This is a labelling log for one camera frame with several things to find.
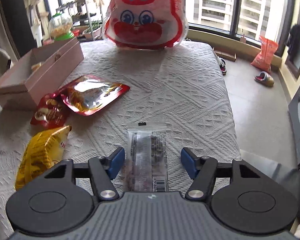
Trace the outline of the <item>clear snack bar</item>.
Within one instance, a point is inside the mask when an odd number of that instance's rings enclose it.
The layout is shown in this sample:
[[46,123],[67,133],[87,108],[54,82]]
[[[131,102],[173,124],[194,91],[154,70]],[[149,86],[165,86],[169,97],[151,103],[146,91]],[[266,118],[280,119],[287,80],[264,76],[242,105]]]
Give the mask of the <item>clear snack bar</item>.
[[125,192],[168,191],[166,128],[148,122],[128,126]]

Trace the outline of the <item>yellow snack packet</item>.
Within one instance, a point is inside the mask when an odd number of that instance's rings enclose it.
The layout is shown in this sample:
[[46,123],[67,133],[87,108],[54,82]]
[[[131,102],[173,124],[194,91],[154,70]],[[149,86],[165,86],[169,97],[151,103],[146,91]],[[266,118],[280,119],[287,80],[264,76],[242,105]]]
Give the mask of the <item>yellow snack packet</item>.
[[19,165],[15,181],[17,191],[63,159],[70,131],[71,126],[68,125],[48,129],[32,137]]

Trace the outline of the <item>red pancake snack packet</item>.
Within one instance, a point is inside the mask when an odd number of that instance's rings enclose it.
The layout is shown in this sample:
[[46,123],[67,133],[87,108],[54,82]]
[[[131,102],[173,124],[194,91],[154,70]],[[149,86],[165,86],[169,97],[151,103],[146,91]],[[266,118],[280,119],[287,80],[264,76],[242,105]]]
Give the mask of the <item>red pancake snack packet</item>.
[[33,114],[30,124],[45,129],[62,127],[70,115],[70,109],[62,101],[59,93],[46,94],[42,97]]

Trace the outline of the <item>large red foil snack bag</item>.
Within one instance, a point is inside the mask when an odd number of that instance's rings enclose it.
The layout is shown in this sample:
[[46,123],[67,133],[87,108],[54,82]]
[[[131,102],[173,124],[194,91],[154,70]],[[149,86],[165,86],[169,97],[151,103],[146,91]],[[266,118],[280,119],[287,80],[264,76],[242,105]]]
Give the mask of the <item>large red foil snack bag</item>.
[[83,75],[59,90],[62,101],[73,112],[90,116],[130,90],[128,85]]

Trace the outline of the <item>white quilted tablecloth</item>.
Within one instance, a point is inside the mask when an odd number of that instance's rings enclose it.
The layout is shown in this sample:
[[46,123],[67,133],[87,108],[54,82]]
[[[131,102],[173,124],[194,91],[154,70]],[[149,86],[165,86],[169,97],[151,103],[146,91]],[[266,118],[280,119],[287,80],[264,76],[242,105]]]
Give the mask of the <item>white quilted tablecloth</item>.
[[[183,41],[170,49],[132,50],[103,40],[82,43],[81,48],[84,60],[61,86],[92,74],[130,90],[91,116],[71,113],[66,158],[83,163],[95,155],[110,155],[118,146],[127,152],[127,126],[163,123],[168,188],[185,193],[190,179],[180,163],[183,147],[224,163],[240,155],[228,91],[209,44]],[[0,239],[13,233],[5,205],[15,192],[25,148],[41,130],[30,124],[32,115],[0,106]]]

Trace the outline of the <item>sneaker beside table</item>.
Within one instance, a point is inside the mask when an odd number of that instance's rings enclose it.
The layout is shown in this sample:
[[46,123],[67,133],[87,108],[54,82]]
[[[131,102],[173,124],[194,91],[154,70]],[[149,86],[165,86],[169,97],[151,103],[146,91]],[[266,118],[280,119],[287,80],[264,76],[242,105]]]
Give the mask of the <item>sneaker beside table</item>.
[[227,70],[226,70],[226,62],[223,58],[216,56],[217,62],[219,64],[220,70],[222,72],[222,75],[226,75]]

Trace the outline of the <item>patterned slipper on floor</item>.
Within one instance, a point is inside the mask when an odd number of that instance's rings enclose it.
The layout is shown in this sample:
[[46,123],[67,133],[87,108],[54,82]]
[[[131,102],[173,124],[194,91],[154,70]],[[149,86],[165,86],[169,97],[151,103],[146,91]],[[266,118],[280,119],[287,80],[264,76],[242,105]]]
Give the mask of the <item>patterned slipper on floor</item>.
[[269,73],[264,71],[260,72],[258,75],[255,75],[254,80],[257,83],[260,83],[261,85],[270,88],[273,87],[275,83],[273,77]]

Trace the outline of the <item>pink cardboard box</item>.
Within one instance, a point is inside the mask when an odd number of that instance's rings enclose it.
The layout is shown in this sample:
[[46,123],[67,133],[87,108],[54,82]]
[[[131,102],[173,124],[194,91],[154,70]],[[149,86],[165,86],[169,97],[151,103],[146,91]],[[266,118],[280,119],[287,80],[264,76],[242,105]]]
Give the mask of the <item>pink cardboard box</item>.
[[35,110],[41,98],[55,92],[83,59],[77,38],[33,48],[0,77],[0,106]]

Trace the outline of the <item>orange chip bag on floor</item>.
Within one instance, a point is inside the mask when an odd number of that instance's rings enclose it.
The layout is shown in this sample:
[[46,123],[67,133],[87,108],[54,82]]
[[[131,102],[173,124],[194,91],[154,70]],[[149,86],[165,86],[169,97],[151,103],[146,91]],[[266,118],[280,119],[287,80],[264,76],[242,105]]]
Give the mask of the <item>orange chip bag on floor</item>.
[[261,42],[261,51],[256,55],[251,65],[270,73],[271,61],[279,45],[275,41],[269,40],[264,36],[260,36],[259,41]]

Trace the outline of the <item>red basin on balcony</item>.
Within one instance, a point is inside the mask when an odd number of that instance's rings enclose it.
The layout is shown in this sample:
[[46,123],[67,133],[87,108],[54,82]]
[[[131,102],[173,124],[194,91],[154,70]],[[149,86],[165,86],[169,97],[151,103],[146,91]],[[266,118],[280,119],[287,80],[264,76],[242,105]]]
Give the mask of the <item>red basin on balcony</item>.
[[76,37],[79,37],[79,30],[78,30],[78,29],[72,30],[72,33],[73,33]]

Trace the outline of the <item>green gumball candy dispenser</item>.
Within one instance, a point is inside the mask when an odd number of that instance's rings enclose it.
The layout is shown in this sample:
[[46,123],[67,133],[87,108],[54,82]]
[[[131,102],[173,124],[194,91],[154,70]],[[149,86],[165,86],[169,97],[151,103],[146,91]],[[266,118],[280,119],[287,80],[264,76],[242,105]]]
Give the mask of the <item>green gumball candy dispenser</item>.
[[47,29],[54,41],[62,41],[74,38],[71,31],[72,25],[73,21],[70,15],[58,12],[51,17]]

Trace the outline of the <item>metal plant shelf rack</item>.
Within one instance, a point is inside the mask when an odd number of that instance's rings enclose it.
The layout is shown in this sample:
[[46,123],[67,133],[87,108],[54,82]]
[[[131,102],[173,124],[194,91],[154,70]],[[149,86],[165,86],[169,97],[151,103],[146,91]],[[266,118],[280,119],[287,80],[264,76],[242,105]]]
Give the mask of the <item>metal plant shelf rack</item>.
[[61,5],[57,12],[71,16],[72,29],[79,30],[82,41],[95,41],[101,38],[103,7],[102,0],[74,0]]

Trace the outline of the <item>red white bunny snack bag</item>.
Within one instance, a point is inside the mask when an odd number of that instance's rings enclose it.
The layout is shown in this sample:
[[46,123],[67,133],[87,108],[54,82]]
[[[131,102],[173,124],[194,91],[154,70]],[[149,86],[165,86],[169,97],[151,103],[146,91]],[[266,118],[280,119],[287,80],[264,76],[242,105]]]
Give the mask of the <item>red white bunny snack bag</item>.
[[103,36],[119,47],[164,49],[187,35],[185,0],[110,0]]

